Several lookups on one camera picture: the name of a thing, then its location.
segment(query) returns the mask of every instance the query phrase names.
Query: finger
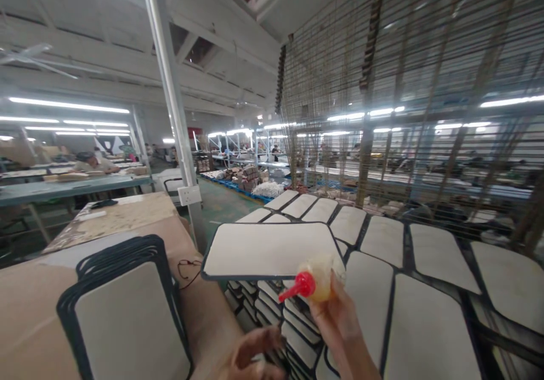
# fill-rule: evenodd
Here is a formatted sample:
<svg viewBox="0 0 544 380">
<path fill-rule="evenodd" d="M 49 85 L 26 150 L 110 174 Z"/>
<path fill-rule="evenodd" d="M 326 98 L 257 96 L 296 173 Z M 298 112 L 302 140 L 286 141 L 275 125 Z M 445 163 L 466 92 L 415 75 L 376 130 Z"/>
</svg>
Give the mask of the finger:
<svg viewBox="0 0 544 380">
<path fill-rule="evenodd" d="M 282 333 L 278 326 L 268 326 L 255 329 L 245 335 L 233 357 L 234 363 L 240 369 L 251 363 L 251 359 L 259 353 L 283 347 Z"/>
<path fill-rule="evenodd" d="M 265 361 L 250 364 L 238 373 L 236 379 L 240 380 L 284 380 L 285 372 L 277 366 Z"/>
</svg>

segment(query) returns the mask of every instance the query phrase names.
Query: metal pole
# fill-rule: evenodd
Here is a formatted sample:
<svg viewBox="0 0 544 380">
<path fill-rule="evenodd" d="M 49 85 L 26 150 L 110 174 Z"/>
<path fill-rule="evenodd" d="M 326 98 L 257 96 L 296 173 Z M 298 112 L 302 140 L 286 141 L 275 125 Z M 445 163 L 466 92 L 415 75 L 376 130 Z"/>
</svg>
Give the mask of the metal pole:
<svg viewBox="0 0 544 380">
<path fill-rule="evenodd" d="M 28 134 L 27 134 L 27 131 L 26 129 L 24 128 L 24 126 L 21 125 L 21 133 L 23 134 L 23 139 L 24 139 L 24 142 L 25 144 L 27 145 L 28 149 L 30 149 L 30 153 L 32 154 L 32 156 L 34 157 L 34 162 L 36 162 L 36 164 L 38 163 L 38 156 L 36 155 L 36 151 L 34 150 L 34 146 L 32 145 L 32 142 L 30 142 L 28 140 Z"/>
<path fill-rule="evenodd" d="M 198 151 L 198 143 L 197 143 L 197 136 L 193 131 L 193 139 L 194 139 L 194 148 Z"/>
<path fill-rule="evenodd" d="M 193 167 L 193 155 L 189 145 L 189 132 L 183 101 L 181 99 L 180 82 L 176 70 L 176 58 L 169 32 L 168 10 L 166 0 L 146 0 L 147 13 L 151 23 L 151 32 L 155 40 L 160 76 L 172 124 L 172 134 L 176 141 L 181 177 L 187 187 L 196 186 L 197 175 Z M 206 233 L 200 203 L 188 205 L 189 216 L 193 224 L 194 239 L 198 251 L 204 254 L 207 249 Z"/>
<path fill-rule="evenodd" d="M 146 143 L 143 140 L 143 132 L 142 132 L 142 127 L 140 126 L 140 119 L 138 118 L 138 115 L 136 114 L 136 107 L 134 105 L 132 106 L 132 112 L 133 112 L 133 116 L 134 116 L 134 124 L 136 125 L 136 131 L 138 132 L 138 137 L 140 139 L 140 145 L 142 147 L 143 160 L 144 160 L 144 163 L 147 166 L 147 173 L 149 173 L 149 176 L 151 177 L 151 163 L 149 162 L 149 157 L 147 156 Z M 154 186 L 153 182 L 151 182 L 151 187 L 153 188 L 153 191 L 155 191 L 154 190 L 155 186 Z"/>
</svg>

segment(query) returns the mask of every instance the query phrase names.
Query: table surface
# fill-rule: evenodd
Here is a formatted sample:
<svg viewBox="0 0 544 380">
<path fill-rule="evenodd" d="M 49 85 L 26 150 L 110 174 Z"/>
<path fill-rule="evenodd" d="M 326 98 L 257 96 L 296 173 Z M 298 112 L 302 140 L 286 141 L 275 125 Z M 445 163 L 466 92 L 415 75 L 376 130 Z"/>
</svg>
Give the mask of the table surface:
<svg viewBox="0 0 544 380">
<path fill-rule="evenodd" d="M 0 207 L 42 202 L 49 199 L 71 197 L 100 191 L 123 189 L 151 183 L 149 176 L 132 177 L 107 175 L 77 182 L 33 182 L 0 188 Z"/>
</svg>

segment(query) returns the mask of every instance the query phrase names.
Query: white fabric panel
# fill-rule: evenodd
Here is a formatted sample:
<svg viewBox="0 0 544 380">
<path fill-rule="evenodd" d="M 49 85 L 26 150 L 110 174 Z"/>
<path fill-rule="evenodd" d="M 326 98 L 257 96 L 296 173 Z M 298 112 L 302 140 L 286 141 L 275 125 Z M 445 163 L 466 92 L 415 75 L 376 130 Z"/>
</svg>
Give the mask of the white fabric panel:
<svg viewBox="0 0 544 380">
<path fill-rule="evenodd" d="M 299 318 L 302 322 L 304 322 L 306 325 L 308 325 L 315 333 L 319 333 L 318 327 L 310 320 L 308 319 L 301 311 L 299 311 L 296 308 L 295 303 L 292 299 L 286 299 L 284 302 L 285 308 L 289 310 L 294 316 Z"/>
<path fill-rule="evenodd" d="M 251 316 L 249 316 L 249 312 L 246 311 L 245 308 L 242 308 L 238 315 L 236 315 L 236 320 L 244 333 L 249 333 L 252 330 L 257 329 L 257 325 L 255 325 L 255 322 L 252 321 Z"/>
<path fill-rule="evenodd" d="M 346 292 L 351 296 L 372 361 L 380 366 L 393 283 L 393 267 L 359 252 L 346 266 Z"/>
<path fill-rule="evenodd" d="M 340 209 L 330 228 L 339 240 L 355 245 L 367 213 L 355 207 L 344 206 Z"/>
<path fill-rule="evenodd" d="M 422 224 L 411 224 L 410 231 L 418 272 L 477 294 L 482 293 L 453 234 Z"/>
<path fill-rule="evenodd" d="M 273 215 L 263 221 L 263 223 L 290 223 L 291 220 L 282 215 Z"/>
<path fill-rule="evenodd" d="M 303 194 L 296 198 L 289 206 L 282 210 L 283 214 L 293 216 L 298 219 L 302 217 L 304 212 L 317 200 L 316 196 Z"/>
<path fill-rule="evenodd" d="M 477 241 L 471 245 L 493 307 L 544 335 L 544 270 L 513 251 Z"/>
<path fill-rule="evenodd" d="M 298 193 L 295 190 L 286 190 L 281 193 L 280 196 L 276 197 L 269 203 L 265 204 L 266 208 L 271 208 L 272 210 L 280 210 L 285 206 L 293 197 L 297 196 Z"/>
<path fill-rule="evenodd" d="M 258 223 L 270 214 L 270 210 L 258 208 L 247 216 L 242 217 L 237 223 Z"/>
<path fill-rule="evenodd" d="M 75 313 L 96 380 L 189 375 L 190 362 L 154 263 L 85 293 Z"/>
<path fill-rule="evenodd" d="M 316 380 L 340 380 L 332 370 L 329 369 L 325 361 L 325 351 L 328 350 L 326 347 L 321 351 L 321 356 L 316 366 Z"/>
<path fill-rule="evenodd" d="M 238 309 L 240 304 L 239 304 L 238 300 L 236 299 L 236 297 L 234 297 L 232 292 L 229 291 L 229 290 L 226 290 L 225 291 L 225 296 L 227 297 L 228 306 L 231 307 L 231 310 L 235 311 L 236 309 Z"/>
<path fill-rule="evenodd" d="M 279 305 L 279 297 L 276 291 L 272 289 L 270 284 L 266 281 L 258 281 L 257 286 L 260 290 L 266 292 L 266 294 L 276 302 L 276 304 Z"/>
<path fill-rule="evenodd" d="M 295 314 L 288 309 L 283 309 L 283 317 L 284 319 L 292 324 L 305 338 L 307 341 L 309 341 L 311 344 L 317 344 L 321 337 L 317 336 L 315 333 L 313 333 L 310 329 L 305 327 L 296 317 Z"/>
<path fill-rule="evenodd" d="M 332 199 L 321 198 L 310 209 L 308 213 L 302 218 L 302 221 L 320 221 L 327 223 L 336 209 L 337 202 Z"/>
<path fill-rule="evenodd" d="M 384 379 L 481 379 L 461 306 L 411 277 L 396 277 Z"/>
<path fill-rule="evenodd" d="M 255 301 L 255 309 L 260 311 L 263 316 L 268 319 L 271 325 L 275 325 L 279 322 L 278 317 L 272 313 L 270 308 L 266 306 L 262 299 L 259 298 L 257 301 Z"/>
<path fill-rule="evenodd" d="M 317 353 L 313 350 L 304 339 L 287 322 L 282 323 L 282 335 L 287 338 L 289 346 L 300 357 L 302 362 L 312 368 L 317 360 Z"/>
<path fill-rule="evenodd" d="M 268 298 L 266 295 L 259 293 L 258 297 L 272 312 L 276 314 L 277 317 L 280 317 L 282 315 L 282 312 L 279 309 L 279 306 L 272 302 L 270 298 Z"/>
<path fill-rule="evenodd" d="M 210 276 L 295 276 L 308 254 L 333 254 L 341 262 L 326 224 L 222 224 L 203 271 Z"/>
<path fill-rule="evenodd" d="M 387 217 L 374 216 L 364 235 L 361 251 L 402 268 L 404 225 Z"/>
</svg>

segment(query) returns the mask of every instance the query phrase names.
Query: person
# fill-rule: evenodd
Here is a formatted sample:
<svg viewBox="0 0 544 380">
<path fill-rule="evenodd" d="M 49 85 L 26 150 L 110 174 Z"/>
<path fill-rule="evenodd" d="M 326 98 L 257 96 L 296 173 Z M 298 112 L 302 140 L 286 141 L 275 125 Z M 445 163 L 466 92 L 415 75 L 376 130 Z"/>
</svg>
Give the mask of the person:
<svg viewBox="0 0 544 380">
<path fill-rule="evenodd" d="M 103 157 L 103 156 L 102 156 L 102 151 L 100 150 L 99 147 L 95 147 L 95 156 L 96 156 L 97 158 Z"/>
<path fill-rule="evenodd" d="M 272 153 L 279 153 L 279 149 L 277 145 L 274 145 L 274 148 L 272 148 Z M 274 162 L 279 162 L 278 155 L 274 155 Z"/>
<path fill-rule="evenodd" d="M 372 361 L 359 326 L 353 300 L 331 272 L 334 297 L 326 302 L 310 301 L 310 312 L 321 336 L 329 347 L 342 379 L 380 380 L 380 372 Z M 281 380 L 286 377 L 279 367 L 263 361 L 253 362 L 259 353 L 284 348 L 278 326 L 255 329 L 245 335 L 227 360 L 225 380 Z"/>
<path fill-rule="evenodd" d="M 92 152 L 80 152 L 75 157 L 76 163 L 71 172 L 93 172 L 101 170 L 102 172 L 116 173 L 121 169 L 115 166 L 109 159 L 104 157 L 98 158 Z"/>
</svg>

